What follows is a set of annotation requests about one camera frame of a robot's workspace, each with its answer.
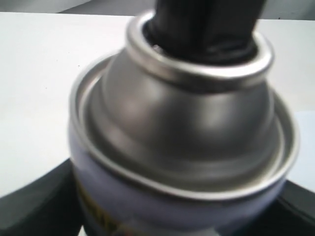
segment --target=white surface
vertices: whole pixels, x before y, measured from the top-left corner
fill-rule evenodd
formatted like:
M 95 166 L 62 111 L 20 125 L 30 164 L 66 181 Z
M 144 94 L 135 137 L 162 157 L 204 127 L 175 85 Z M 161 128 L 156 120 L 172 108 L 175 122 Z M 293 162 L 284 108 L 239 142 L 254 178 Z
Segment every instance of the white surface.
M 0 13 L 0 197 L 68 158 L 71 85 L 123 46 L 129 19 Z M 294 111 L 315 110 L 315 22 L 267 20 L 259 29 L 277 53 L 271 84 Z
M 90 0 L 0 0 L 1 11 L 56 13 Z
M 302 139 L 299 158 L 288 178 L 315 192 L 315 111 L 298 112 L 296 119 Z

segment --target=can label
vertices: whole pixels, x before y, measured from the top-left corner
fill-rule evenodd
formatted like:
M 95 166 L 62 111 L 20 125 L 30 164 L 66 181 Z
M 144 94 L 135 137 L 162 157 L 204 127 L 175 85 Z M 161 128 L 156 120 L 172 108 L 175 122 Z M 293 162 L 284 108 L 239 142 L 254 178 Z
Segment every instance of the can label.
M 137 219 L 132 219 L 128 222 L 119 222 L 100 208 L 88 195 L 83 186 L 78 181 L 76 182 L 77 190 L 85 209 L 108 236 L 219 236 L 213 228 L 194 232 L 179 232 L 155 227 Z

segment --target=spray can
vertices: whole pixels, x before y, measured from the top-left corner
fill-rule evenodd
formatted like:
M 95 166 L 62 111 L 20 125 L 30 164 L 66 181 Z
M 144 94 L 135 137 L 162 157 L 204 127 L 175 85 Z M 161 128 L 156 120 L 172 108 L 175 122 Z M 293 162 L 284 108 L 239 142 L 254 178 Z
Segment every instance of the spray can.
M 231 235 L 280 192 L 298 131 L 266 81 L 272 47 L 252 32 L 264 1 L 235 2 L 157 1 L 73 86 L 90 236 Z

